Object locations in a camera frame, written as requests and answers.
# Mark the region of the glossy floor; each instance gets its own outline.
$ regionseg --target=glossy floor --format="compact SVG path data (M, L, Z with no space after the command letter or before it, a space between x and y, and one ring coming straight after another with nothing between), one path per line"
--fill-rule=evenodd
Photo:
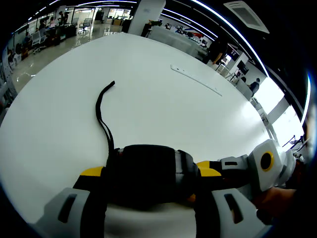
M45 48L35 55L30 51L28 57L13 69L12 80L16 91L19 93L33 76L59 56L94 39L119 33L122 27L110 24L96 24L92 25L91 29L88 28L88 30L89 32L86 34L77 34L62 41L58 46Z

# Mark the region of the white table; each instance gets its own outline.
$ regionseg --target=white table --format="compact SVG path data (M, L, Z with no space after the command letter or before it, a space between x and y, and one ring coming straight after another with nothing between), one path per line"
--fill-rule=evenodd
M171 70L171 64L211 83L223 96ZM116 148L166 145L199 162L248 154L269 138L243 95L197 59L125 33L99 38L41 70L17 96L0 128L1 182L27 222L36 222L44 205L72 187L82 171L106 164L107 142L95 118L95 103L113 80L102 113ZM173 207L158 216L127 215L115 208L108 212L108 223L124 219L141 234L195 237L191 209ZM154 220L156 225L144 228Z

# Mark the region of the chair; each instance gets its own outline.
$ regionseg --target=chair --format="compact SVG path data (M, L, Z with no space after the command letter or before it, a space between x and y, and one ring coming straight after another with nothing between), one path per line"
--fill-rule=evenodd
M73 18L73 20L71 21L71 24L72 24L72 25L77 25L78 19L79 19L79 17Z
M86 27L90 27L90 23L92 21L92 18L85 18L84 23L79 25L79 28L81 28L81 31L78 31L78 34L88 32L88 30L85 30Z
M42 28L41 30L34 32L32 34L32 46L36 45L36 48L34 49L33 53L35 54L36 52L41 51L42 48L45 48L45 46L40 46L40 44L42 44L45 40L46 40L46 36L45 36L45 28Z

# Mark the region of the yellow accent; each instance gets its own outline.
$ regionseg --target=yellow accent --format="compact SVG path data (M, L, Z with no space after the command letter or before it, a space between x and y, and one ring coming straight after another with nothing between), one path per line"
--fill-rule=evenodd
M204 168L198 166L200 173L202 174L202 177L217 177L221 176L221 173L219 173L217 170Z
M197 163L197 166L209 168L209 162L210 161L202 161L202 162Z
M84 176L97 176L100 177L101 175L101 170L103 169L103 166L101 167L95 167L95 168L90 168L82 172L80 175Z
M189 202L195 202L195 200L196 200L196 196L194 194L191 195L189 198L187 198L187 201Z
M217 177L221 176L221 173L219 173L217 170L211 169L210 167L210 161L202 161L197 163L197 166L200 170L200 173L203 177Z
M272 168L273 164L274 164L273 153L270 152L270 151L265 151L265 152L262 154L261 159L262 159L263 155L266 154L266 153L268 153L268 154L271 156L271 163L270 163L269 167L268 167L266 170L264 170L264 169L261 168L261 169L262 169L263 171L265 171L265 172L269 171L269 170Z

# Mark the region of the human hand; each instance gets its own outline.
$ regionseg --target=human hand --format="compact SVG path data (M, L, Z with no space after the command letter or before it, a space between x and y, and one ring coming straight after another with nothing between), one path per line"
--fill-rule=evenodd
M253 199L253 204L273 217L280 217L291 205L295 190L272 187Z

